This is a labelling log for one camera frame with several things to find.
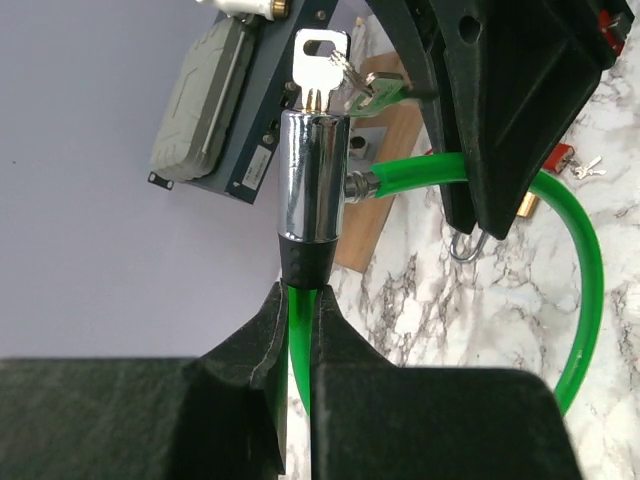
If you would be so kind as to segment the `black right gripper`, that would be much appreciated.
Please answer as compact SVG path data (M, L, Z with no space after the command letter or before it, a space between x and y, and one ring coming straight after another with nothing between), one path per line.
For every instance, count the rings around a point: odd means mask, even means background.
M434 1L465 157L448 224L506 237L551 151L622 53L626 0Z

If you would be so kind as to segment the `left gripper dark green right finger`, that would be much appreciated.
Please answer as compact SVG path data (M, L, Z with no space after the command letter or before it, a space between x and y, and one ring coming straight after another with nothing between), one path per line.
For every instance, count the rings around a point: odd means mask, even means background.
M578 479L555 398L506 368L400 367L316 300L311 466L316 479Z

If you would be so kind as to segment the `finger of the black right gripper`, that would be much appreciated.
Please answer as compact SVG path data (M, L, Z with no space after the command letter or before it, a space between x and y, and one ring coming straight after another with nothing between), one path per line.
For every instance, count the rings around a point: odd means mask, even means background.
M445 42L428 0L367 0L399 54L416 93L438 96L421 106L431 146L436 153L462 150L454 101L445 64Z

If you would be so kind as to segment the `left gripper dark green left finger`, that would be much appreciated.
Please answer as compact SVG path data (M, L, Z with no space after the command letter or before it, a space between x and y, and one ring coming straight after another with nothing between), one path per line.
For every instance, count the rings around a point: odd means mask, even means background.
M275 479L286 468L287 295L198 358L1 363L5 479Z

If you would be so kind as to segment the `red plastic seal tag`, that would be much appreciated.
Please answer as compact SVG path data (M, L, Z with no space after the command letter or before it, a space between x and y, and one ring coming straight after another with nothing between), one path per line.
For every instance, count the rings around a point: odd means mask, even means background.
M558 143L544 162L542 169L547 173L560 174L573 160L575 149L572 145Z

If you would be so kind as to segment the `green cable lock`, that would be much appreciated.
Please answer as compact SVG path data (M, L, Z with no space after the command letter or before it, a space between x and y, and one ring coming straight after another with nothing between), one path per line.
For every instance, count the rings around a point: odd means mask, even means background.
M311 408L311 331L316 295L329 281L348 197L350 120L346 116L287 110L281 118L278 235L282 281L289 293L289 350L303 406ZM574 341L557 385L557 404L567 413L587 375L604 306L604 265L587 213L550 174L529 187L568 229L581 272L580 313Z

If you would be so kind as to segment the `small key pair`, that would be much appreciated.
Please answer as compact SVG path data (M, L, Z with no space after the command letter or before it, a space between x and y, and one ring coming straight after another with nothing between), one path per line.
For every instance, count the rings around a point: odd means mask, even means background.
M300 87L303 112L327 113L332 94L344 85L351 89L343 101L344 113L353 118L374 117L408 98L402 75L363 76L350 62L349 51L350 37L345 32L304 28L296 33L292 79Z

